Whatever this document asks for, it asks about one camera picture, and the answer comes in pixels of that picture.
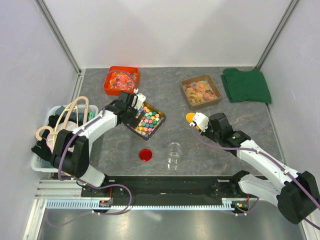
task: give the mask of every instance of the candy pile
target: candy pile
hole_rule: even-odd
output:
[[[135,131],[147,138],[151,136],[160,122],[164,120],[164,117],[161,117],[161,114],[159,114],[159,112],[155,110],[152,111],[147,106],[141,107],[137,113],[137,116],[139,116],[142,111],[145,112],[144,117],[142,118],[139,125],[135,128]]]
[[[217,98],[208,81],[192,82],[184,85],[183,89],[192,104],[200,104]]]
[[[134,80],[137,78],[136,73],[129,73]],[[132,81],[131,77],[127,76],[122,72],[113,72],[111,74],[111,79],[109,81],[111,89],[117,90],[132,90],[135,87],[134,81]]]

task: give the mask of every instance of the orange tray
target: orange tray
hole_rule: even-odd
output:
[[[135,78],[135,83],[138,86],[139,85],[139,79],[140,79],[140,74],[139,74],[139,69],[137,67],[132,67],[132,66],[111,66],[109,68],[109,71],[113,71],[113,70],[120,70],[120,71],[124,71],[128,74],[136,74],[136,78]],[[103,85],[104,91],[106,94],[108,95],[112,95],[112,96],[119,96],[121,92],[126,92],[126,93],[130,93],[133,94],[134,93],[134,89],[132,90],[121,90],[121,89],[113,89],[110,88],[110,80],[111,80],[111,75],[112,73],[108,74],[105,78],[105,82]]]

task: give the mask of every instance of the black cloth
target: black cloth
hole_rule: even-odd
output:
[[[48,126],[54,128],[57,124],[57,121],[59,119],[59,115],[51,115],[49,117],[49,124]],[[63,123],[65,121],[65,118],[62,117],[60,123]],[[46,160],[50,162],[52,153],[50,148],[47,146],[47,137],[49,135],[50,131],[49,130],[44,130],[43,134],[41,135],[42,140],[41,141],[36,141],[36,145],[31,148],[31,151],[37,154],[40,158],[43,160]]]

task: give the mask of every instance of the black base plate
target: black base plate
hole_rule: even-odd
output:
[[[235,187],[229,182],[231,178],[232,176],[110,176],[109,183],[128,187],[132,193],[132,206],[201,206],[220,205],[222,198],[246,198],[247,194],[234,191]],[[121,187],[112,188],[112,198],[115,206],[127,205],[129,202],[128,192]]]

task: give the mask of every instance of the marble surface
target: marble surface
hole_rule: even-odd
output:
[[[109,130],[92,146],[91,164],[110,176],[115,175],[233,175],[240,170],[259,175],[259,172],[231,153],[210,148],[197,141],[186,121],[191,112],[180,91],[180,82],[192,77],[209,74],[219,91],[219,104],[200,109],[198,112],[210,116],[225,113],[234,130],[241,130],[256,141],[260,147],[278,160],[280,152],[267,108],[261,102],[230,103],[221,80],[223,67],[165,67],[141,68],[139,92],[146,96],[146,102],[166,114],[166,122],[151,138],[143,141],[125,126],[118,125]],[[239,67],[250,70],[250,67]],[[81,87],[81,96],[89,98],[90,104],[102,108],[100,88],[108,69],[87,69]],[[115,99],[103,91],[104,105]],[[182,155],[177,170],[168,169],[168,145],[178,142]],[[152,159],[143,162],[140,150],[152,151]]]

